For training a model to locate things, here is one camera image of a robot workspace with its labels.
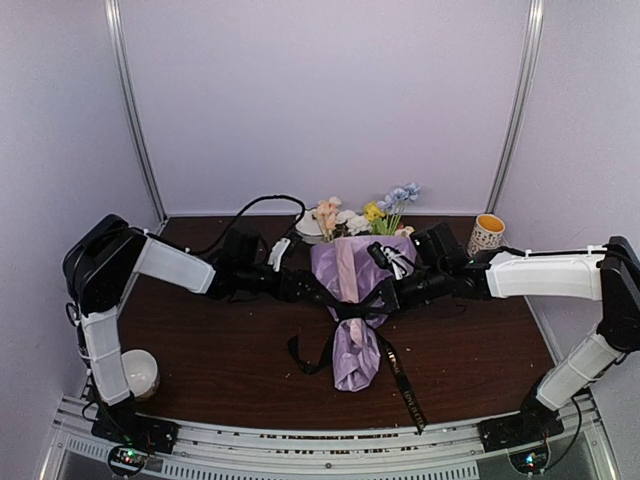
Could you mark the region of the pink wrapping paper sheet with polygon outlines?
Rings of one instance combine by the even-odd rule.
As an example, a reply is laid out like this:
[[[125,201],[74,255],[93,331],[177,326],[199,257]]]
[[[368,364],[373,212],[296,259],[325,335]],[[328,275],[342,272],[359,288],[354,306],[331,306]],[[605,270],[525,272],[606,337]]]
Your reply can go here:
[[[403,236],[364,235],[340,237],[331,243],[311,248],[311,271],[338,300],[358,303],[393,274],[376,265],[367,248],[374,243],[390,247],[414,261],[417,253],[411,240]],[[339,391],[357,392],[371,384],[381,360],[375,329],[387,319],[385,314],[371,319],[340,320],[334,309],[329,310],[337,323],[333,334],[332,361],[334,387]]]

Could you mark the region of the scalloped white bowl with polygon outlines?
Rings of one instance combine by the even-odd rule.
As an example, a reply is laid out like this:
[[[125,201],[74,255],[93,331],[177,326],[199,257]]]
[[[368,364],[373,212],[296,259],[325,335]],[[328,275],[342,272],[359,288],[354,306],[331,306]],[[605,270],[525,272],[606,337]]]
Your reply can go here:
[[[295,229],[301,239],[309,245],[324,242],[323,231],[314,217],[313,210],[307,210],[305,212],[302,219],[296,223]]]

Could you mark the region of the black printed ribbon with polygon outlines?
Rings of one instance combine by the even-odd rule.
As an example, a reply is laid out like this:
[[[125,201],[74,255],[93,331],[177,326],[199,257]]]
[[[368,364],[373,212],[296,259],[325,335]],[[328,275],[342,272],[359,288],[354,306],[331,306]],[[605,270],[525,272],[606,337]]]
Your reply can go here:
[[[335,313],[334,330],[327,338],[319,360],[310,363],[301,358],[297,336],[287,341],[287,349],[303,374],[314,375],[330,367],[334,388],[350,393],[368,388],[379,372],[381,362],[385,361],[416,432],[422,434],[428,421],[400,356],[369,322],[370,318],[388,314],[380,304],[374,295],[359,303],[341,302],[333,296],[328,306]]]

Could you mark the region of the peach flower stem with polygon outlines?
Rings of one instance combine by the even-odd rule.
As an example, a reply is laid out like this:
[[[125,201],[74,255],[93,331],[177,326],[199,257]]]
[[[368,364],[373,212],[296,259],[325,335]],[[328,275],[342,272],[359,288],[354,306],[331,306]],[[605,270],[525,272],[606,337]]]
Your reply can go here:
[[[341,204],[342,201],[338,197],[332,196],[327,200],[320,200],[314,210],[313,217],[320,228],[323,239],[327,242],[333,239]]]

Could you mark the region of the patterned mug orange inside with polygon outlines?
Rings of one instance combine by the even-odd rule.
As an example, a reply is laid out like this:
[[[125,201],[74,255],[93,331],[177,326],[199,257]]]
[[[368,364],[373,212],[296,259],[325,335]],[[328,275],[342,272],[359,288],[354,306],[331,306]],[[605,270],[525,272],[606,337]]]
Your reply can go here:
[[[482,250],[492,250],[501,245],[506,226],[493,214],[481,214],[475,223],[467,244],[467,254],[474,256]]]

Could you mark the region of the blue flower stem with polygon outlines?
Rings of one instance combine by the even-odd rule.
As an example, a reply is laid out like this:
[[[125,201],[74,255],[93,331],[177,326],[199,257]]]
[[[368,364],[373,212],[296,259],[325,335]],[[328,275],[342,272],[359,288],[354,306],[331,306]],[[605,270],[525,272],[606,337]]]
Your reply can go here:
[[[382,200],[376,202],[376,206],[384,214],[381,219],[381,234],[395,233],[407,205],[418,200],[421,190],[420,185],[410,182],[404,186],[392,188]]]

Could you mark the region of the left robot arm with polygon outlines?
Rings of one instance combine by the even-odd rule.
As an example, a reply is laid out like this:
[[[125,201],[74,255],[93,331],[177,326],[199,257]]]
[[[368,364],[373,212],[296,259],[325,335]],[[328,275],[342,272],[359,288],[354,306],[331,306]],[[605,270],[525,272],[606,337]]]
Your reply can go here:
[[[99,221],[63,257],[62,273],[75,309],[81,351],[93,376],[98,398],[108,410],[106,429],[123,444],[137,442],[144,424],[122,404],[133,393],[122,361],[119,317],[129,288],[145,278],[215,300],[237,293],[267,294],[284,302],[327,301],[330,293],[308,270],[282,264],[291,246],[281,238],[263,261],[257,259],[261,235],[232,227],[214,251],[194,251],[118,215]]]

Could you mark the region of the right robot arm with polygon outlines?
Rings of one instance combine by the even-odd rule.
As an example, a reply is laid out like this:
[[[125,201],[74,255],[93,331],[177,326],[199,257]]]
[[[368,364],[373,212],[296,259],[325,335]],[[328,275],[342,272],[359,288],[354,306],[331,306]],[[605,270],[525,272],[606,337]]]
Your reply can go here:
[[[390,310],[447,295],[483,300],[557,296],[601,304],[600,322],[542,378],[524,402],[525,410],[514,417],[512,430],[519,440],[535,440],[550,426],[550,411],[639,349],[639,257],[623,236],[578,250],[534,252],[501,246],[470,256],[440,222],[413,233],[410,241],[419,265],[379,242],[367,249],[379,268],[397,276],[382,290],[383,304]]]

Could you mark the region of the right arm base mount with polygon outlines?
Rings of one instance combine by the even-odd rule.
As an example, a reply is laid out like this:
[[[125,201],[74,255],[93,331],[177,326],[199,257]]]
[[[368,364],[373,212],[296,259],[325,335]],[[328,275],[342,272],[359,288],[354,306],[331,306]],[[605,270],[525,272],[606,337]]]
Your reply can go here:
[[[564,425],[557,415],[519,412],[483,420],[478,431],[484,450],[493,452],[559,435],[564,432]]]

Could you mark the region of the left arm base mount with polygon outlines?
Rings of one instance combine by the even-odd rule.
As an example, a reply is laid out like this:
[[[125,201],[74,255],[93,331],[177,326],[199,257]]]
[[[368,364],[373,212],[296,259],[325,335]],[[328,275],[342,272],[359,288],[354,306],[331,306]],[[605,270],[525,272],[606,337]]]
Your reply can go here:
[[[179,426],[167,420],[135,416],[132,424],[120,425],[106,417],[98,418],[91,427],[95,437],[132,446],[148,453],[171,454]]]

